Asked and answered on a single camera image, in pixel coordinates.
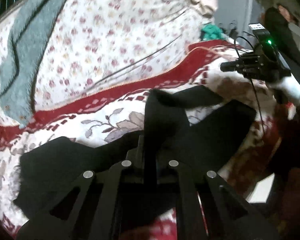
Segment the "black cable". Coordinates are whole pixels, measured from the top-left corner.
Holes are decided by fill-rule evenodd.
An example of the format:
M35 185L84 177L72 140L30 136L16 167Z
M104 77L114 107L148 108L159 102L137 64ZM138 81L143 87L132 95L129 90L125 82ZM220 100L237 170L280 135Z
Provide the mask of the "black cable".
M259 109L259 114L260 114L260 118L261 118L261 125L262 125L262 131L263 131L263 135L265 135L265 128L263 127L263 119L262 119L262 114L261 114L261 107L260 107L260 103L259 103L259 99L258 99L258 96L257 96L257 91L256 91L256 88L254 87L254 84L252 82L252 79L250 78L250 82L251 82L251 85L252 85L252 88L253 88L253 92L254 92L254 95L256 96L256 100L257 100L257 104L258 104L258 109Z
M234 49L234 45L233 44L230 44L230 45L226 45L226 44L222 44L223 46L229 48L229 49ZM246 51L244 51L243 49L238 49L238 51L242 51L244 53L247 53Z
M252 36L252 37L255 37L256 38L256 36L254 36L253 34L251 34L251 33L248 33L248 32L246 32L246 31L242 31L243 33L246 33L248 36Z
M239 59L240 59L241 55L240 55L239 52L238 52L237 44L236 44L237 38L242 38L242 39L244 39L244 40L251 46L251 48L252 48L253 50L254 50L254 48L253 48L252 44L251 44L245 37L242 37L242 36L236 37L236 38L234 39L234 48L235 48L235 51L237 52L238 57L239 57ZM263 131L263 135L265 135L265 128L263 127L264 122L263 122L263 119L262 119L261 107L260 107L260 103L259 103L257 91L256 91L256 88L254 87L253 82L252 82L252 78L249 78L249 80L250 80L250 82L251 82L251 85L252 85L252 88L253 88L254 95L256 96L256 100L257 100L257 104L258 104L258 109L259 109L259 114L260 114L260 118L261 118L262 131Z
M235 51L236 51L237 54L238 54L238 57L240 57L240 54L239 54L239 52L238 52L238 48L237 48L237 44L236 44L237 38L244 39L244 40L250 45L250 47L253 49L252 44L251 44L250 41L248 41L245 37L242 37L242 36L236 37L236 38L234 39L234 48L235 48Z
M233 20L229 25L228 25L228 31L229 34L231 33L232 30L237 30L237 25L238 25L238 21L237 20Z

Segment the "floral blanket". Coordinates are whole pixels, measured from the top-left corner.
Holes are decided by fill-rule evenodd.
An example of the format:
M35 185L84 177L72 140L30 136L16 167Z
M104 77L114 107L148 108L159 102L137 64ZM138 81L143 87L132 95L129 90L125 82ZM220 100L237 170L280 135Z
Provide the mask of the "floral blanket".
M0 125L0 220L3 226L15 236L27 221L22 211L12 203L18 195L18 164L23 153L60 136L98 147L116 140L124 133L143 129L145 102L150 89L175 93L205 85L221 95L225 102L237 99L257 109L249 81L238 73L220 71L222 62L236 58L235 50L229 46L224 41L191 44L187 48L187 56L166 72L109 87L53 110L37 111L33 121L23 129ZM275 125L276 102L265 84L259 81L254 84L265 134L257 114L237 154L219 171L240 194L246 193L257 181L280 143ZM194 124L218 107L220 105L188 110L187 116L190 123ZM175 214L171 210L144 230L149 231L154 239L176 239L175 223Z
M96 91L168 70L210 20L188 0L67 0L37 74L34 108L51 110ZM0 64L18 10L0 25ZM0 125L18 122L0 108Z

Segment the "gray towel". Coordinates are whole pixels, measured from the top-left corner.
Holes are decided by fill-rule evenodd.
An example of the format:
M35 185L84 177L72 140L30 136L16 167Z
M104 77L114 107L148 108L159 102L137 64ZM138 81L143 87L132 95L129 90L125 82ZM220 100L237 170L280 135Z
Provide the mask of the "gray towel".
M28 0L10 30L8 55L0 66L0 106L22 125L27 125L33 116L37 73L65 2Z

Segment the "red stripe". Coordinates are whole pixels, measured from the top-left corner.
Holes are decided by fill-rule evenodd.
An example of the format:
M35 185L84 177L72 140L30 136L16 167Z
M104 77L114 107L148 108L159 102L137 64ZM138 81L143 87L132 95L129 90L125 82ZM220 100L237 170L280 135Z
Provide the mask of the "red stripe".
M218 46L224 41L208 41L204 43L205 47ZM18 126L13 127L3 127L0 126L0 150L5 147L11 147L10 142L24 131L29 133L34 133L40 129L46 129L47 126L55 121L62 120L65 118L73 119L76 117L75 114L86 114L92 113L100 110L105 105L119 99L120 97L136 90L149 90L152 88L165 88L171 87L171 84L164 83L165 81L178 81L188 82L188 80L195 74L197 69L200 67L210 64L215 58L209 58L208 62L204 62L207 52L204 49L196 48L193 49L187 57L181 61L175 68L167 71L158 76L141 80L134 83L123 84L121 86L113 87L108 90L103 90L97 94L88 96L86 98L79 99L73 103L66 106L60 107L51 111L38 111L34 114L35 122L28 124L26 128L19 129ZM98 103L93 104L94 100L98 99Z

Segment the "white glove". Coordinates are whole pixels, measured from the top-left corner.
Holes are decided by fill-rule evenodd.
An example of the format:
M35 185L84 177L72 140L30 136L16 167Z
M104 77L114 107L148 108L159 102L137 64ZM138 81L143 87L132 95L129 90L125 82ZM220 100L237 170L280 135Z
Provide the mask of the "white glove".
M280 90L295 106L300 106L300 84L291 74L291 77L284 77L275 83L266 83L270 89Z

